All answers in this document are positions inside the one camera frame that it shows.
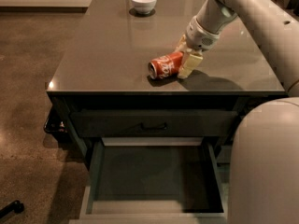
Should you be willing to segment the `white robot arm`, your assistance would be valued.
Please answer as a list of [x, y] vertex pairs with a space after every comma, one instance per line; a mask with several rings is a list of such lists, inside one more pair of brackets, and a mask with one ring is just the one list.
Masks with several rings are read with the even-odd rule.
[[285, 95], [252, 108], [235, 131], [227, 224], [299, 224], [298, 21], [273, 0], [206, 0], [178, 43], [179, 75], [189, 75], [205, 39], [217, 39], [233, 19], [242, 21], [267, 64], [240, 66], [249, 86]]

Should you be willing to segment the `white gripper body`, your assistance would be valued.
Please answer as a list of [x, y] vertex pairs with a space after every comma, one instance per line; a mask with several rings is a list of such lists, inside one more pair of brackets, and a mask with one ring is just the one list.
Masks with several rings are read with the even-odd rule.
[[220, 36], [210, 33], [205, 30], [196, 17], [193, 17], [189, 22], [186, 31], [186, 44], [187, 47], [194, 50], [210, 50], [219, 40]]

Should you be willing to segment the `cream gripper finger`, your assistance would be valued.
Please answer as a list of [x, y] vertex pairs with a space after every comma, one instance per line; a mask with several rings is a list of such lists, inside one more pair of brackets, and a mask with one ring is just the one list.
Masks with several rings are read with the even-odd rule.
[[178, 78], [187, 78], [201, 61], [203, 61], [203, 54], [201, 50], [186, 49], [183, 52], [181, 66], [178, 70]]
[[179, 42], [177, 43], [177, 46], [175, 48], [175, 52], [184, 52], [186, 50], [186, 35], [183, 35]]

